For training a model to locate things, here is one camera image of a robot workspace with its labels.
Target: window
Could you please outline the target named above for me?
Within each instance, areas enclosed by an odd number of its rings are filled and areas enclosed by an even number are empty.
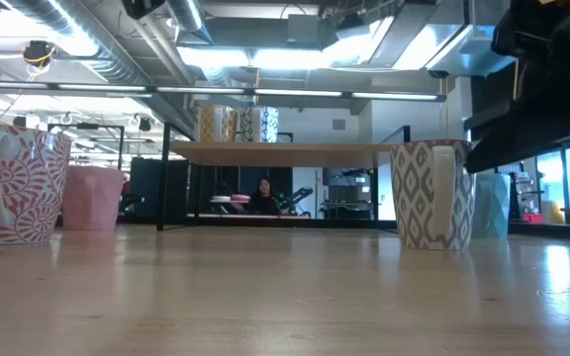
[[[538,156],[538,172],[544,174],[539,179],[542,201],[552,201],[564,208],[564,171],[560,151]]]

